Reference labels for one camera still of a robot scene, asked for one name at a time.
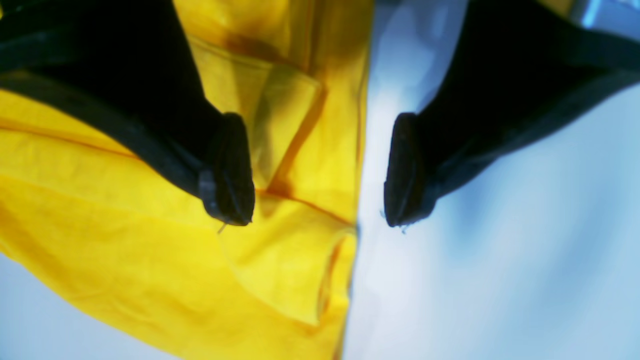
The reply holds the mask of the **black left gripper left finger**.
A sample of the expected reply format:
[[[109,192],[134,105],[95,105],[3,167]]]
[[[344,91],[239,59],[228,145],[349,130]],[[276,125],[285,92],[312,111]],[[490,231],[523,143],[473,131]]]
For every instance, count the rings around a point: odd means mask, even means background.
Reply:
[[[0,34],[3,90],[114,139],[212,218],[251,223],[246,126],[207,100],[171,0],[3,0]]]

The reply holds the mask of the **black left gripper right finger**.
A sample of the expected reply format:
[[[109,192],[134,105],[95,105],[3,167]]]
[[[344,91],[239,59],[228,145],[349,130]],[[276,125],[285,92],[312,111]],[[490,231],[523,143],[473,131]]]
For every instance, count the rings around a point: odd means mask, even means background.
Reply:
[[[637,85],[639,18],[637,0],[471,0],[437,94],[395,120],[387,224],[429,217],[500,157]]]

